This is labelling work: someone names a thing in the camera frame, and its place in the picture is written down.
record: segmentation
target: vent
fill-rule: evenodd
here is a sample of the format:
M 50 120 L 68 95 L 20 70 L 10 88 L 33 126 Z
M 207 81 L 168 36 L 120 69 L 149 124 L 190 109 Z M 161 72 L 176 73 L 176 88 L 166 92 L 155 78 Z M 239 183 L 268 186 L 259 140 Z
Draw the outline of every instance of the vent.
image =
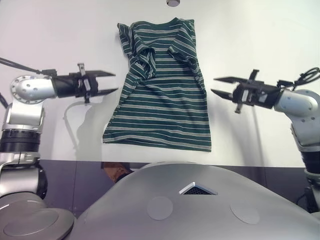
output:
M 210 188 L 197 184 L 195 182 L 190 183 L 179 191 L 181 195 L 218 195 L 216 191 Z
M 194 186 L 186 191 L 183 195 L 212 195 L 212 193 L 202 190 L 201 188 Z

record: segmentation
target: green striped t-shirt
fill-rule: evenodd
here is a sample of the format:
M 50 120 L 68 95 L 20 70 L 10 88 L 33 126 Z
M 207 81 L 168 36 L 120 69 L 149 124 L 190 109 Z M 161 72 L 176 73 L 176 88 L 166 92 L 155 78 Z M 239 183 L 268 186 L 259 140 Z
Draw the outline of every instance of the green striped t-shirt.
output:
M 130 69 L 103 142 L 210 152 L 194 20 L 117 26 Z

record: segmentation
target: white stripe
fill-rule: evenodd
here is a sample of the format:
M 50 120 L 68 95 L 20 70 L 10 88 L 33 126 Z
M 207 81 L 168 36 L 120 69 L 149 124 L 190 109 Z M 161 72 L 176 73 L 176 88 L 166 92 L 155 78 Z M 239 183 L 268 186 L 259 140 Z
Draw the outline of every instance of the white stripe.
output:
M 135 30 L 136 33 L 146 33 L 146 34 L 171 34 L 171 33 L 177 33 L 179 31 L 180 29 L 173 29 L 173 30 L 137 29 Z
M 126 86 L 127 88 L 130 88 L 130 89 L 135 89 L 134 86 L 129 85 L 127 82 L 124 83 L 124 86 Z
M 161 122 L 174 122 L 174 123 L 179 123 L 179 124 L 197 124 L 197 125 L 207 125 L 207 124 L 209 124 L 208 121 L 188 121 L 188 120 L 166 119 L 166 118 L 152 117 L 152 116 L 116 115 L 116 116 L 114 116 L 114 119 L 161 121 Z
M 135 114 L 152 114 L 152 115 L 166 115 L 166 116 L 176 116 L 176 117 L 189 117 L 189 115 L 175 115 L 175 114 L 165 114 L 165 113 L 155 113 L 155 112 L 144 112 L 144 111 L 126 111 L 126 110 L 120 110 L 120 112 L 124 113 L 135 113 Z M 192 116 L 192 118 L 205 118 L 204 116 Z
M 145 142 L 145 141 L 135 141 L 135 140 L 129 140 L 129 139 L 126 139 L 125 141 L 126 141 L 126 142 L 139 143 L 139 144 L 148 144 L 148 142 Z M 150 144 L 150 145 L 166 146 L 165 144 L 155 143 L 155 142 L 150 142 L 149 144 Z
M 172 133 L 172 134 L 181 134 L 181 135 L 188 135 L 188 136 L 195 136 L 195 137 L 202 137 L 202 138 L 206 138 L 206 137 L 210 137 L 210 133 L 194 133 L 194 132 L 185 132 L 185 131 L 180 131 L 180 130 L 169 130 L 169 129 L 161 129 L 161 128 L 132 128 L 132 127 L 120 127 L 120 126 L 110 126 L 108 127 L 108 130 L 127 130 L 129 132 L 132 131 L 147 131 L 147 132 L 151 132 L 151 131 L 164 131 L 164 132 L 168 132 L 168 133 Z
M 180 102 L 180 101 L 188 101 L 188 102 L 193 102 L 193 103 L 204 102 L 204 99 L 194 99 L 194 98 L 188 98 L 188 97 L 170 98 L 168 96 L 154 96 L 154 95 L 135 94 L 135 93 L 132 93 L 130 96 L 136 97 L 136 98 L 146 98 L 146 99 L 166 99 L 166 100 L 170 100 L 170 101 L 174 101 L 174 102 Z
M 105 135 L 112 135 L 112 134 L 126 134 L 128 133 L 128 131 L 117 131 L 117 132 L 112 132 L 112 133 L 107 133 Z M 150 132 L 151 134 L 156 134 L 156 135 L 161 135 L 161 136 L 165 136 L 165 137 L 169 137 L 170 139 L 181 139 L 181 140 L 189 140 L 189 141 L 197 141 L 197 142 L 208 142 L 210 143 L 211 141 L 209 140 L 198 140 L 198 139 L 190 139 L 190 138 L 184 138 L 184 137 L 177 137 L 177 136 L 168 136 L 166 134 L 163 134 L 163 133 L 158 133 L 158 132 Z
M 136 138 L 136 139 L 141 139 L 141 140 L 150 140 L 150 141 L 156 141 L 156 142 L 161 142 L 169 145 L 177 145 L 177 146 L 183 146 L 183 147 L 189 147 L 189 148 L 198 148 L 198 149 L 211 149 L 210 146 L 202 146 L 202 145 L 195 145 L 195 144 L 189 144 L 189 143 L 183 143 L 183 142 L 175 142 L 175 141 L 167 141 L 162 138 L 156 138 L 156 137 L 149 137 L 149 136 L 137 136 L 137 135 L 126 135 L 126 136 L 116 136 L 112 138 L 104 138 L 103 142 L 112 142 L 112 141 L 120 141 L 120 140 L 125 140 L 127 138 Z
M 177 72 L 177 71 L 190 71 L 189 67 L 173 67 L 173 68 L 157 68 L 157 72 Z
M 151 84 L 146 84 L 144 85 L 147 88 L 155 88 L 155 89 L 160 89 L 161 91 L 173 91 L 173 90 L 182 90 L 182 91 L 199 91 L 199 88 L 195 87 L 180 87 L 180 86 L 175 86 L 175 87 L 159 87 Z
M 180 125 L 166 125 L 166 124 L 158 124 L 158 123 L 133 123 L 133 122 L 119 122 L 119 121 L 112 121 L 113 124 L 129 124 L 129 125 L 156 125 L 156 126 L 166 126 L 166 127 L 179 127 L 182 129 L 195 129 L 195 130 L 210 130 L 210 128 L 199 128 L 199 127 L 187 127 L 187 126 L 180 126 Z
M 146 106 L 146 105 L 133 105 L 133 104 L 122 104 L 123 108 L 132 108 L 132 109 L 152 109 L 159 111 L 178 111 L 184 113 L 197 113 L 197 114 L 206 114 L 206 110 L 196 110 L 196 109 L 183 109 L 183 108 L 175 108 L 175 107 L 162 107 L 162 106 Z
M 140 103 L 151 103 L 151 104 L 159 104 L 160 102 L 154 102 L 154 101 L 141 101 L 141 100 L 126 100 L 127 102 L 140 102 Z M 167 104 L 172 104 L 172 105 L 177 105 L 177 106 L 192 106 L 192 107 L 206 107 L 207 104 L 199 106 L 199 105 L 192 105 L 192 104 L 177 104 L 177 103 L 172 103 L 172 102 L 166 102 Z
M 137 91 L 141 91 L 141 92 L 148 92 L 148 93 L 163 93 L 163 91 L 150 91 L 150 90 L 139 90 L 139 89 L 136 89 L 135 90 L 136 92 Z M 184 92 L 179 92 L 179 93 L 166 93 L 165 95 L 179 95 L 179 94 L 183 94 L 183 95 L 187 95 L 187 96 L 203 96 L 203 94 L 187 94 L 187 93 L 184 93 Z

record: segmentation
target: black cable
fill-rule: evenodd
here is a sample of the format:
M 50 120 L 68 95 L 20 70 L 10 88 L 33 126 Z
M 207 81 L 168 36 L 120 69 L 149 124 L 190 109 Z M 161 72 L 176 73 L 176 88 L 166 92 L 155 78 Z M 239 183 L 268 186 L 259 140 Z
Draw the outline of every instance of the black cable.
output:
M 21 70 L 25 70 L 25 71 L 29 71 L 29 72 L 34 72 L 36 74 L 41 74 L 42 73 L 42 71 L 40 71 L 40 70 L 33 69 L 31 67 L 21 65 L 19 63 L 7 60 L 7 59 L 2 58 L 2 57 L 0 57 L 0 64 L 6 65 L 8 67 L 15 68 L 15 69 L 21 69 Z
M 48 70 L 33 69 L 31 67 L 21 65 L 19 63 L 16 63 L 14 61 L 10 61 L 10 60 L 2 58 L 2 57 L 0 57 L 0 64 L 15 68 L 15 69 L 25 70 L 25 71 L 33 72 L 36 74 L 43 74 L 43 75 L 47 75 L 50 77 L 54 77 L 54 80 L 56 80 L 56 81 L 64 82 L 65 84 L 72 86 L 72 87 L 74 86 L 72 83 L 70 83 L 64 79 L 59 78 L 57 75 L 53 75 L 53 73 L 49 73 Z
M 299 205 L 299 201 L 300 201 L 301 199 L 303 199 L 305 196 L 306 196 L 306 194 L 304 193 L 304 194 L 302 194 L 300 197 L 298 197 L 297 200 L 295 201 L 295 204 L 296 204 L 296 205 Z
M 292 91 L 294 91 L 297 88 L 297 86 L 309 84 L 309 83 L 312 83 L 318 79 L 320 79 L 320 68 L 314 67 L 314 68 L 311 68 L 310 70 L 306 71 L 305 73 L 301 73 L 300 77 L 292 84 L 289 84 L 289 85 L 286 85 L 283 87 L 279 87 L 278 89 L 266 92 L 265 94 L 277 93 L 282 89 L 287 89 L 287 88 L 291 88 L 291 87 L 293 87 Z
M 4 96 L 2 96 L 1 92 L 0 92 L 0 103 L 4 106 L 5 109 L 7 109 L 8 103 L 7 103 L 6 99 L 4 98 Z

